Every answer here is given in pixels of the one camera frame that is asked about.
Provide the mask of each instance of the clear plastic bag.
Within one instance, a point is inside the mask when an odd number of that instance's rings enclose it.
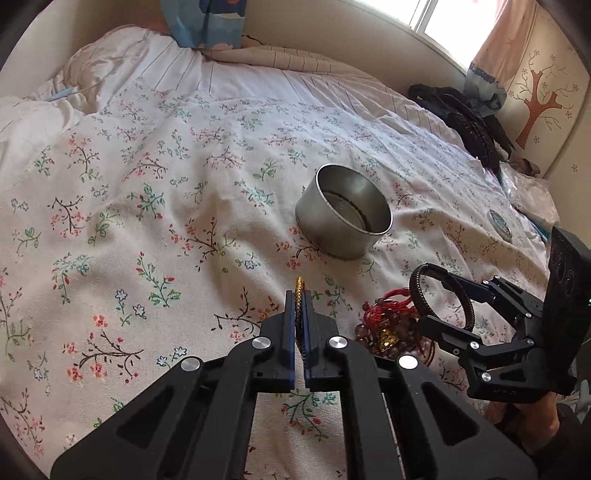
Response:
[[[552,195],[543,179],[528,177],[501,162],[501,187],[511,205],[534,222],[539,228],[551,232],[560,223]]]

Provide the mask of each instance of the floral bedsheet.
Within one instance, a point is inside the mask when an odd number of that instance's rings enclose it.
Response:
[[[296,202],[325,163],[363,172],[389,199],[394,225],[359,261],[323,255],[297,227]],[[402,118],[178,95],[140,78],[0,186],[0,410],[46,473],[184,356],[207,361],[255,336],[299,275],[348,336],[365,300],[406,285],[423,262],[500,274],[537,295],[547,282],[480,162]],[[426,293],[463,323],[452,294]],[[511,338],[500,317],[475,310],[485,342]],[[438,352],[432,368],[465,394],[451,356]],[[312,394],[301,376],[298,386],[259,396],[245,478],[346,476],[338,394]]]

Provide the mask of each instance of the metal bolt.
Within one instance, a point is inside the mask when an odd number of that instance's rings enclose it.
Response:
[[[418,360],[412,355],[403,355],[398,358],[398,365],[406,370],[412,370],[413,368],[417,367]]]
[[[264,350],[271,346],[271,341],[267,337],[256,337],[252,340],[252,346],[257,350]]]
[[[181,362],[181,368],[186,372],[194,372],[201,366],[199,358],[190,356]]]
[[[345,348],[347,346],[347,339],[344,337],[332,337],[329,340],[329,345],[332,348]]]

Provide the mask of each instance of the pink curtain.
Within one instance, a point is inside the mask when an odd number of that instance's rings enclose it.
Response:
[[[464,92],[482,116],[499,111],[530,40],[535,0],[498,0],[491,34],[472,60]]]

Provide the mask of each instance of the round metal container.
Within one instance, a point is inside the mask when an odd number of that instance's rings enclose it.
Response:
[[[342,260],[362,257],[392,226],[384,195],[366,177],[337,164],[318,169],[295,207],[308,240]]]

